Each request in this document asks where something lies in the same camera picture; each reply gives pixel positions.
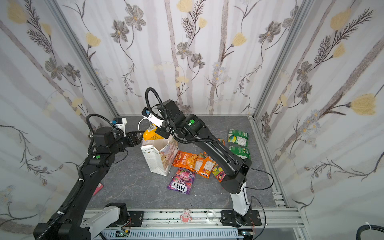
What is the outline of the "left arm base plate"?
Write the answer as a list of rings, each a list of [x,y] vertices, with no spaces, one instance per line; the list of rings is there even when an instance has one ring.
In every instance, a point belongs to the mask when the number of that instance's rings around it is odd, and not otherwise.
[[[144,219],[144,211],[127,211],[120,218],[107,226],[107,228],[141,227]]]

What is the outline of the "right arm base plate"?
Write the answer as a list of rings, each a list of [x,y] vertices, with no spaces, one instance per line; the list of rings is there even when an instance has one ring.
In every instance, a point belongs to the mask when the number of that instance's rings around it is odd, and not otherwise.
[[[223,226],[229,226],[234,228],[262,225],[259,212],[257,210],[251,209],[249,209],[249,211],[244,216],[236,213],[234,210],[221,211],[220,222]]]

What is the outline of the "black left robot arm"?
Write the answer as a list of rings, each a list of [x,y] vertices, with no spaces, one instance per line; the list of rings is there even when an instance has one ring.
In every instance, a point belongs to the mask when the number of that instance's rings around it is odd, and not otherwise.
[[[116,154],[142,141],[137,131],[126,132],[126,118],[115,118],[108,121],[109,126],[94,130],[91,117],[104,119],[99,114],[86,117],[91,142],[88,155],[78,170],[78,180],[57,212],[46,223],[36,226],[33,232],[36,240],[93,240],[107,227],[123,226],[131,221],[125,203],[107,204],[93,218],[83,220],[87,206],[114,164]]]

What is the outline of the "purple Fox's candy bag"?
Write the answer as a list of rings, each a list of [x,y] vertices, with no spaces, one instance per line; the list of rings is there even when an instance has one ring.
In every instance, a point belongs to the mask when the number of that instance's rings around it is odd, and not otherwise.
[[[167,189],[189,195],[195,178],[195,173],[188,169],[179,168],[168,184]]]

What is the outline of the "white cartoon paper bag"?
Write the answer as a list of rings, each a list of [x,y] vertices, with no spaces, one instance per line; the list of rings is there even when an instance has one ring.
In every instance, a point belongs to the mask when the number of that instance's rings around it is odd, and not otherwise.
[[[179,143],[171,135],[162,140],[145,141],[143,139],[141,151],[150,172],[167,176],[179,151]]]

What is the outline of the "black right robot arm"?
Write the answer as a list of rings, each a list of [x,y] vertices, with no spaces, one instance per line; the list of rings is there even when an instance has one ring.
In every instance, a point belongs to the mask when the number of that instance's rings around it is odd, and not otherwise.
[[[224,170],[221,186],[231,195],[233,209],[222,215],[224,226],[241,227],[253,223],[252,203],[247,197],[247,174],[252,161],[232,153],[196,115],[185,116],[172,100],[163,102],[154,88],[145,92],[146,108],[142,115],[157,126],[156,134],[172,136],[181,144],[194,144],[206,152]]]

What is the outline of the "yellow mango candy bag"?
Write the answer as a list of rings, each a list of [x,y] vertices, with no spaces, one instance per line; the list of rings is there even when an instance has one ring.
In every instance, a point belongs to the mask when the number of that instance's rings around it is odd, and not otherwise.
[[[164,139],[162,136],[156,133],[157,126],[154,124],[151,124],[147,130],[143,133],[143,139],[145,141],[152,141],[152,140],[162,140]]]

